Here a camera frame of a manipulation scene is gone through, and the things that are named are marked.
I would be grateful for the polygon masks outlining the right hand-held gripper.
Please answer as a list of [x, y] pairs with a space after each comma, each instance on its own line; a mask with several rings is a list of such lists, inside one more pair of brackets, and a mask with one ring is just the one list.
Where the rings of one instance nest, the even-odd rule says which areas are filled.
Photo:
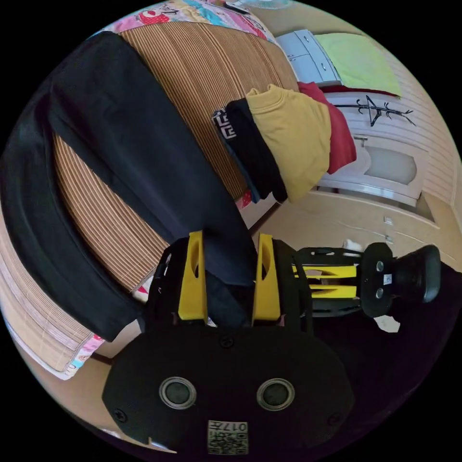
[[339, 318], [364, 312], [385, 315], [393, 299], [394, 257], [386, 243], [364, 250], [343, 247], [306, 247], [296, 251], [312, 297], [314, 318]]

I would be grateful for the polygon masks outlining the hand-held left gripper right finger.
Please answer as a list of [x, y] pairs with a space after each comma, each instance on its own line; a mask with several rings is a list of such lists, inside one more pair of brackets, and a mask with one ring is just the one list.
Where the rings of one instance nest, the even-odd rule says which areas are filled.
[[253, 302], [254, 321], [278, 321], [281, 317], [273, 239], [261, 233], [258, 240], [257, 272]]

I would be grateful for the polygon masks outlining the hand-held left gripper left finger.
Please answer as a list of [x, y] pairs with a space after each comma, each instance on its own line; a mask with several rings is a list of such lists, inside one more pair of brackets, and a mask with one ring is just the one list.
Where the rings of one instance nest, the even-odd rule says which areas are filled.
[[195, 231], [189, 235], [178, 316], [182, 321], [208, 320], [202, 231]]

